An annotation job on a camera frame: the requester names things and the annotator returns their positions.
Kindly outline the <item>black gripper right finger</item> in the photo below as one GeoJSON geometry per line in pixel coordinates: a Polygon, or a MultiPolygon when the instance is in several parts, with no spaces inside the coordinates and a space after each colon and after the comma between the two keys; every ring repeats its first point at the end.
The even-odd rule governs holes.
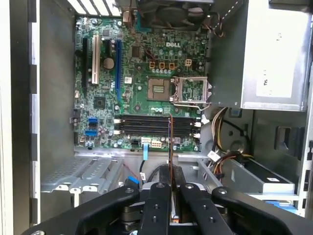
{"type": "Polygon", "coordinates": [[[191,220],[202,235],[311,235],[313,223],[272,204],[217,187],[210,195],[185,180],[181,167],[173,169],[178,190],[179,218],[191,220]]]}

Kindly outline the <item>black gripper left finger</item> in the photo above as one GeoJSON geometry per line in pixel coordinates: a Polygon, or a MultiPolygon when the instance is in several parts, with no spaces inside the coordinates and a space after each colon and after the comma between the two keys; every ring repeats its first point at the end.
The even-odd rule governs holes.
{"type": "Polygon", "coordinates": [[[156,182],[144,190],[126,184],[24,231],[25,235],[166,235],[171,185],[156,182]]]}

